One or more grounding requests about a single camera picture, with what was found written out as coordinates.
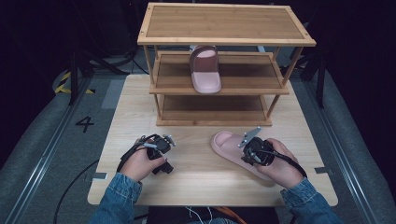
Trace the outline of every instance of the gray floor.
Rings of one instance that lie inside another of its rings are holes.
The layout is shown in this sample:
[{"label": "gray floor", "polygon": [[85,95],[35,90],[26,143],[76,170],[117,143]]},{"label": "gray floor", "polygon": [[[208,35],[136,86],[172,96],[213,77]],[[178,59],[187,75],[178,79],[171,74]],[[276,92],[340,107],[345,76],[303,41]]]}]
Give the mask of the gray floor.
[{"label": "gray floor", "polygon": [[[280,65],[288,64],[289,54],[290,49],[282,49],[278,58]],[[134,60],[144,69],[147,68],[142,50],[138,51]],[[125,64],[121,69],[133,74],[144,73],[133,63]],[[89,89],[96,91],[95,94],[82,94],[74,109],[70,109],[67,106],[69,95],[58,93],[43,109],[0,171],[0,223],[5,223],[7,218],[8,223],[53,222],[58,202],[66,188],[84,168],[100,157],[124,79],[125,76],[97,70],[94,78],[85,81]],[[313,100],[315,80],[302,82],[298,74],[293,74],[290,81],[319,153],[326,168],[332,171],[330,177],[339,199],[339,204],[333,208],[334,212],[345,223],[395,223],[396,208],[387,182],[364,145],[331,76],[327,74],[325,80],[325,109],[319,109]],[[57,128],[63,123],[65,115],[70,120],[60,132]],[[76,123],[87,116],[92,118],[91,123],[94,124],[84,133],[84,127]],[[57,132],[62,134],[53,146],[53,157],[47,158],[46,150]],[[346,157],[346,163],[340,161],[342,155]],[[42,179],[37,179],[39,184],[36,189],[32,189],[31,197],[20,203],[18,199],[23,188],[43,159],[50,160],[48,168],[42,170]],[[59,209],[58,223],[88,222],[96,208],[87,203],[90,177],[94,170],[95,165],[67,192]],[[20,213],[10,218],[9,214],[15,214],[15,211]],[[285,208],[278,207],[276,211],[281,223],[289,223],[291,215]],[[137,207],[137,215],[146,212],[147,207]]]}]

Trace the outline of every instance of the denim jacket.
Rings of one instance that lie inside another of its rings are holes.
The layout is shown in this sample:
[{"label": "denim jacket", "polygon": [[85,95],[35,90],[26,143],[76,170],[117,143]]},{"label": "denim jacket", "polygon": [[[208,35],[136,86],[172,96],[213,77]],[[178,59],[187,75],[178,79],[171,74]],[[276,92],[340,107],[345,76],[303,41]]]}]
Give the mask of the denim jacket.
[{"label": "denim jacket", "polygon": [[[99,207],[90,223],[133,223],[134,204],[139,198],[142,186],[125,175],[116,173],[108,185]],[[282,194],[285,205],[302,223],[343,223],[332,211],[323,196],[318,193],[308,179],[304,179],[291,189],[284,189]],[[214,218],[211,224],[232,223],[224,218]]]}]

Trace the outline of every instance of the pink slipper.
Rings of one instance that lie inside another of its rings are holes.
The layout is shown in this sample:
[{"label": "pink slipper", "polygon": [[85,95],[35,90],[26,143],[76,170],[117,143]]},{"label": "pink slipper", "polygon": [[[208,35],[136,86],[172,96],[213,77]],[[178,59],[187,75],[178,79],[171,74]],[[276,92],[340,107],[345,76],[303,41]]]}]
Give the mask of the pink slipper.
[{"label": "pink slipper", "polygon": [[192,85],[200,93],[221,90],[218,50],[214,46],[196,46],[190,56]]},{"label": "pink slipper", "polygon": [[256,167],[241,160],[244,156],[244,148],[239,147],[243,136],[229,132],[220,132],[215,134],[211,141],[213,150],[215,150],[221,157],[233,161],[234,163],[249,170],[254,175],[264,180],[271,180],[270,177],[257,171]]}]

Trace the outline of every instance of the hand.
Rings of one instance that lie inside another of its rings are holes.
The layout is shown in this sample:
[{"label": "hand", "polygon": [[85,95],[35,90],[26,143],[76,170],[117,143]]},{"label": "hand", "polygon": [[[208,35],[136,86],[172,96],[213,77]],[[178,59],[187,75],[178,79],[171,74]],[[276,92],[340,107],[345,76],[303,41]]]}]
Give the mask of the hand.
[{"label": "hand", "polygon": [[125,162],[120,169],[120,173],[130,177],[132,180],[139,182],[146,178],[155,168],[166,162],[165,157],[150,160],[147,149],[143,146],[137,148],[137,151]]},{"label": "hand", "polygon": [[[292,160],[298,163],[297,159],[285,147],[285,145],[283,145],[283,143],[273,138],[268,138],[267,140],[273,145],[274,150],[290,157]],[[254,166],[260,173],[268,175],[278,185],[286,189],[296,186],[304,179],[303,175],[296,168],[278,157],[275,157],[274,161],[269,166],[262,166],[258,163],[255,163]]]}]

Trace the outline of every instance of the wooden tabletop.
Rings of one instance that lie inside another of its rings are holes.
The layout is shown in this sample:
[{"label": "wooden tabletop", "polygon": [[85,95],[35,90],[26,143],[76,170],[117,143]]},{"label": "wooden tabletop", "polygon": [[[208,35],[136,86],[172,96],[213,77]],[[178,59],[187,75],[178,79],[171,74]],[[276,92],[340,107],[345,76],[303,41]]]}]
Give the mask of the wooden tabletop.
[{"label": "wooden tabletop", "polygon": [[[175,167],[172,173],[150,174],[143,182],[137,204],[141,205],[227,205],[280,206],[282,188],[259,179],[246,169],[219,156],[210,146],[211,137],[221,131],[243,134],[256,127],[156,126],[154,97],[149,95],[149,76],[129,75],[111,123],[97,173],[106,180],[92,181],[88,201],[99,204],[116,173],[120,157],[142,135],[172,134],[176,147],[165,154]],[[272,120],[258,136],[282,141],[297,157],[308,178],[330,205],[337,197],[327,174],[316,174],[323,167],[318,149],[306,124],[292,86],[290,95],[279,99]]]},{"label": "wooden tabletop", "polygon": [[148,3],[139,45],[313,47],[288,6]]}]

